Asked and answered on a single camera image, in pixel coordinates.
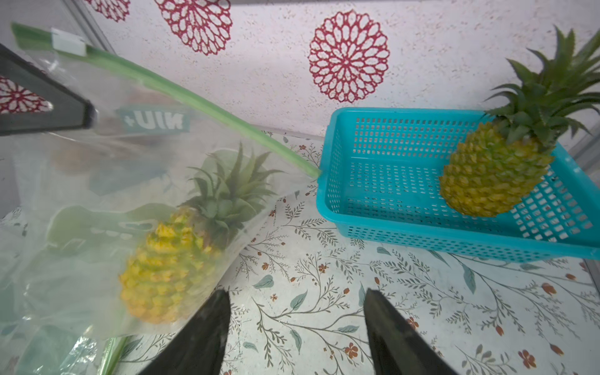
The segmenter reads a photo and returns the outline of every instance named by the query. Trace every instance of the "transparent plastic bag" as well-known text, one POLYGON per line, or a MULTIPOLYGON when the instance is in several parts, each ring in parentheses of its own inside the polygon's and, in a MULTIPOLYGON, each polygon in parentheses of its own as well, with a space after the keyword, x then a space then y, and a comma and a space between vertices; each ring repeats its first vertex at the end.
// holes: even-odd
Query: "transparent plastic bag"
POLYGON ((91 101, 88 130, 14 136, 29 220, 13 275, 24 317, 77 335, 173 332, 198 309, 275 201, 318 170, 156 74, 13 25, 48 75, 91 101))

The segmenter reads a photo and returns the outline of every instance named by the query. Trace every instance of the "table surface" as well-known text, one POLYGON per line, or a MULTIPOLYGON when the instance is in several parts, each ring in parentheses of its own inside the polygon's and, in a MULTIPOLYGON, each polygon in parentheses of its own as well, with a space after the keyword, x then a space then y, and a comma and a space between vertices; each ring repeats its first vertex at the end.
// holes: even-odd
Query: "table surface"
MULTIPOLYGON (((270 135, 319 164, 322 141, 270 135)), ((278 201, 221 280, 232 300, 223 374, 372 373, 368 288, 459 374, 598 372, 600 299, 581 259, 516 264, 345 238, 319 215, 316 189, 278 201)), ((138 373, 174 335, 131 338, 116 374, 138 373)))

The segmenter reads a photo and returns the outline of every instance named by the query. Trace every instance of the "white tag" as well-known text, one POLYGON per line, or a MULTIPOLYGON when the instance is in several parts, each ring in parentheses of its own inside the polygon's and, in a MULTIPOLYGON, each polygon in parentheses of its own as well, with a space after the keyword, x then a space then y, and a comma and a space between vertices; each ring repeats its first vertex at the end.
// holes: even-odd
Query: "white tag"
POLYGON ((86 55, 85 42, 80 36, 55 28, 52 28, 52 48, 78 56, 86 55))

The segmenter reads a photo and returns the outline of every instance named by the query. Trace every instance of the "green plastic strip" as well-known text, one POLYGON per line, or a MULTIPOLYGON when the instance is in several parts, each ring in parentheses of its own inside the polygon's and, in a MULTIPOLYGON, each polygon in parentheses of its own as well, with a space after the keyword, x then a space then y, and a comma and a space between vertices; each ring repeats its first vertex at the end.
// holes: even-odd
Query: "green plastic strip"
MULTIPOLYGON (((13 34, 17 40, 17 45, 23 50, 54 50, 52 47, 52 35, 37 28, 21 25, 19 23, 11 24, 13 34)), ((159 76, 156 73, 142 68, 131 61, 111 55, 108 52, 98 50, 92 46, 86 46, 86 56, 72 55, 66 52, 56 51, 71 59, 85 61, 96 67, 103 68, 111 73, 119 74, 129 79, 140 82, 147 88, 162 92, 181 103, 184 103, 196 110, 199 110, 216 120, 228 125, 240 132, 244 137, 267 147, 274 153, 286 159, 290 164, 306 173, 308 176, 316 179, 321 174, 319 168, 315 167, 300 155, 296 154, 278 141, 268 137, 265 133, 227 112, 218 105, 194 94, 193 92, 176 85, 175 83, 159 76)))
POLYGON ((112 375, 115 372, 116 365, 130 337, 115 337, 106 340, 98 375, 112 375))

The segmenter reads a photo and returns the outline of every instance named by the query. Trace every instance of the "turquoise basket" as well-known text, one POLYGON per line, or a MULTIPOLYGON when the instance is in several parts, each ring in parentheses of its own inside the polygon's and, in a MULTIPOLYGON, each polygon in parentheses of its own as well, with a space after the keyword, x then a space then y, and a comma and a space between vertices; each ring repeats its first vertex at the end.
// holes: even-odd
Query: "turquoise basket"
POLYGON ((600 191, 559 145, 544 180, 511 212, 449 208, 439 176, 484 114, 344 108, 327 129, 317 208, 341 234, 368 241, 531 262, 600 259, 600 191))

